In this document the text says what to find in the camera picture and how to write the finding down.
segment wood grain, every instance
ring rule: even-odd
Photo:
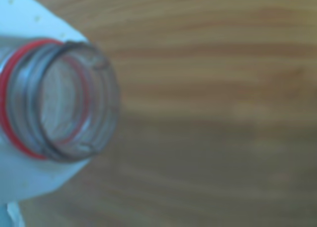
[[[317,0],[39,0],[122,90],[107,150],[32,227],[315,227]]]

